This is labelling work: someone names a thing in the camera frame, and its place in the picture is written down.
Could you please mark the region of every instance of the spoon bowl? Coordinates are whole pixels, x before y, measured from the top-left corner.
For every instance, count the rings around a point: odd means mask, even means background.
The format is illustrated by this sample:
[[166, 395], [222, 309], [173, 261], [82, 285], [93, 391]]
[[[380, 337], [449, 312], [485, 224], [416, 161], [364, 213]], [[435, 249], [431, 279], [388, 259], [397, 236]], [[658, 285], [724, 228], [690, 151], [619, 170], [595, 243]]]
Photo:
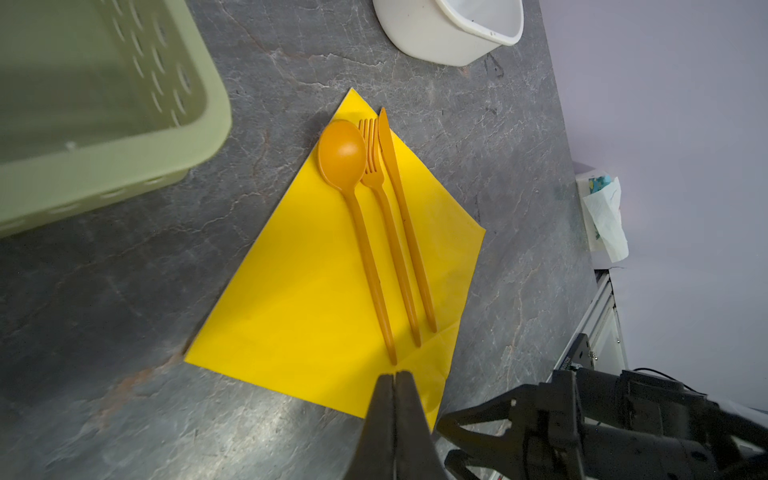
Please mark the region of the spoon bowl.
[[366, 142], [347, 120], [334, 120], [320, 135], [317, 146], [320, 174], [345, 196], [354, 194], [366, 170]]

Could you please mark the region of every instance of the white plastic bowl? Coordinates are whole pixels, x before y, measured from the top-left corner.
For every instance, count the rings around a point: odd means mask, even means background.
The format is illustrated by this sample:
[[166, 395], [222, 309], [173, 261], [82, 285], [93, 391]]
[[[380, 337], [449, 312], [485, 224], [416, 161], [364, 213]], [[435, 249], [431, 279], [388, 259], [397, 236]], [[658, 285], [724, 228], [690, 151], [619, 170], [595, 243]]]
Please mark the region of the white plastic bowl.
[[373, 0], [373, 8], [403, 53], [456, 67], [523, 33], [522, 0]]

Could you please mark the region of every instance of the orange spoon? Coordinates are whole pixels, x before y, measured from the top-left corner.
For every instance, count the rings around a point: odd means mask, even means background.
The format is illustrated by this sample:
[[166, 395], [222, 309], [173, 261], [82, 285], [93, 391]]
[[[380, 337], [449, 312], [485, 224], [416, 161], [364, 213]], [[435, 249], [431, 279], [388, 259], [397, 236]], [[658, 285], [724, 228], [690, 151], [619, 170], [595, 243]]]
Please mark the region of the orange spoon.
[[357, 243], [362, 255], [362, 265], [365, 267], [368, 287], [371, 289], [373, 307], [376, 310], [376, 316], [379, 317], [379, 327], [384, 336], [389, 360], [393, 365], [397, 365], [395, 339], [392, 336], [392, 328], [389, 326], [384, 292], [376, 270], [371, 243], [368, 240], [366, 222], [362, 218], [360, 203], [355, 197], [355, 187], [366, 169], [366, 143], [357, 127], [346, 120], [332, 121], [320, 135], [317, 160], [323, 179], [341, 192], [352, 213]]

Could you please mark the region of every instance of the fork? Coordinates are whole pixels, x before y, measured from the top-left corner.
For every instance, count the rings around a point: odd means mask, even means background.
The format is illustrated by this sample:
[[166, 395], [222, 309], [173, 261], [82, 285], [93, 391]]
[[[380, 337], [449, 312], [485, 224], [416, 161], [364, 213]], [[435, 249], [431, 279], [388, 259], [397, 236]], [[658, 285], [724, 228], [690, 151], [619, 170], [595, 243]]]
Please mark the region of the fork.
[[406, 314], [408, 315], [408, 323], [411, 326], [413, 342], [416, 346], [421, 346], [422, 336], [419, 332], [419, 321], [416, 318], [416, 307], [413, 303], [411, 282], [408, 278], [408, 269], [406, 268], [406, 258], [403, 256], [400, 239], [397, 236], [395, 218], [392, 215], [392, 208], [389, 206], [389, 198], [384, 191], [384, 172], [381, 167], [381, 160], [379, 159], [379, 120], [375, 118], [361, 120], [359, 129], [367, 146], [366, 171], [362, 175], [361, 181], [363, 185], [373, 190], [376, 200], [379, 202], [379, 207], [382, 210], [386, 236], [389, 241], [389, 252], [392, 254], [397, 281], [400, 284], [400, 293], [406, 305]]

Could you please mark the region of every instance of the yellow napkin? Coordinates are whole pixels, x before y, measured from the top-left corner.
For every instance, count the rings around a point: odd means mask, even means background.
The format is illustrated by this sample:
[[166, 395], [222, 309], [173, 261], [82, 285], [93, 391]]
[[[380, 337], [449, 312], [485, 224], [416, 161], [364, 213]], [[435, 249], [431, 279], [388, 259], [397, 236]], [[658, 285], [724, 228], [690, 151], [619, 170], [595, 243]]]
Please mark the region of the yellow napkin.
[[[350, 90], [333, 119], [357, 125], [375, 117]], [[188, 363], [358, 417], [366, 416], [379, 375], [410, 370], [434, 427], [485, 230], [399, 138], [394, 141], [438, 333], [427, 325], [406, 257], [422, 332], [422, 347], [414, 345], [379, 205], [359, 184], [399, 358], [390, 364], [352, 217], [320, 176], [315, 147], [197, 335]], [[389, 180], [385, 189], [407, 252]]]

